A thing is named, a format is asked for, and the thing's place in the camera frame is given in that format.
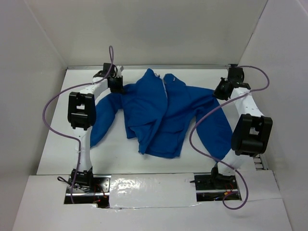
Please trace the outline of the blue jacket white lining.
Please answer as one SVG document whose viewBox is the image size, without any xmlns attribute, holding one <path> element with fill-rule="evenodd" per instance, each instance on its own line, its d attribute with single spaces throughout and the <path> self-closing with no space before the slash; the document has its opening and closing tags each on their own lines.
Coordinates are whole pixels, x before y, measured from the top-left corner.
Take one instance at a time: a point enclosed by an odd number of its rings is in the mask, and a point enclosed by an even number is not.
<svg viewBox="0 0 308 231">
<path fill-rule="evenodd" d="M 232 130 L 211 89 L 188 86 L 173 74 L 159 77 L 148 69 L 124 90 L 124 94 L 110 93 L 97 103 L 91 147 L 103 139 L 122 110 L 127 138 L 138 140 L 141 154 L 179 157 L 192 119 L 211 156 L 223 159 L 231 150 Z"/>
</svg>

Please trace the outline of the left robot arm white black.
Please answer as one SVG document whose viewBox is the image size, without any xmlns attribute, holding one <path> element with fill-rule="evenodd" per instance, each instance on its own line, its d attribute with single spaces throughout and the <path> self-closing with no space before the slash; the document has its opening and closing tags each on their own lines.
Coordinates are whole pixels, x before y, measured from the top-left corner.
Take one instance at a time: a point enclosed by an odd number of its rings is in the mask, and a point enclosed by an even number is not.
<svg viewBox="0 0 308 231">
<path fill-rule="evenodd" d="M 93 76 L 90 84 L 69 94 L 68 122 L 80 141 L 77 167 L 72 170 L 71 179 L 84 192 L 90 192 L 95 186 L 90 160 L 90 133 L 97 117 L 95 101 L 105 90 L 124 93 L 123 70 L 123 66 L 104 63 L 103 69 Z"/>
</svg>

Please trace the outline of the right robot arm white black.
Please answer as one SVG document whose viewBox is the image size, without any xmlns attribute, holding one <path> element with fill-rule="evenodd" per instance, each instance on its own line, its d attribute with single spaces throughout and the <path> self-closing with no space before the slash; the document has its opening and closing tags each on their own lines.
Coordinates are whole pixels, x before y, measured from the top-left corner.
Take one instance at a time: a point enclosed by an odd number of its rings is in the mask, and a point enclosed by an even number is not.
<svg viewBox="0 0 308 231">
<path fill-rule="evenodd" d="M 230 185 L 235 187 L 234 171 L 250 157 L 266 151 L 273 125 L 271 117 L 266 117 L 258 109 L 253 90 L 244 81 L 242 67 L 231 64 L 226 78 L 222 78 L 213 96 L 219 100 L 233 100 L 239 119 L 231 137 L 231 150 L 222 159 L 231 168 L 218 162 L 211 170 L 210 184 L 216 189 Z"/>
</svg>

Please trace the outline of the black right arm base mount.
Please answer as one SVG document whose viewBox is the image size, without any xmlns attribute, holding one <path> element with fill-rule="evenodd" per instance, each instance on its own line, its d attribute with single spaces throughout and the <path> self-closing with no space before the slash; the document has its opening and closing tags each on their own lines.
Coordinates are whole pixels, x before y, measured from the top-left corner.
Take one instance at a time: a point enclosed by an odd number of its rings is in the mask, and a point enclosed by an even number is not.
<svg viewBox="0 0 308 231">
<path fill-rule="evenodd" d="M 226 200 L 240 200 L 238 184 L 235 176 L 195 175 L 190 184 L 195 186 L 198 202 L 222 201 L 223 197 L 231 194 Z"/>
</svg>

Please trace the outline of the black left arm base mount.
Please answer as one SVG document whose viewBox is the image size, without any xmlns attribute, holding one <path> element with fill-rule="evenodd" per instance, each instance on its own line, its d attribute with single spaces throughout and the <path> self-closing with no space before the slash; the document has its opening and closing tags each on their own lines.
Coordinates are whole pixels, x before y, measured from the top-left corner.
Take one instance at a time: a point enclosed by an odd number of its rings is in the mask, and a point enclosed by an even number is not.
<svg viewBox="0 0 308 231">
<path fill-rule="evenodd" d="M 111 175 L 95 175 L 93 186 L 79 186 L 75 184 L 71 193 L 71 178 L 58 176 L 59 182 L 66 184 L 64 204 L 94 204 L 98 208 L 109 208 L 110 181 Z"/>
</svg>

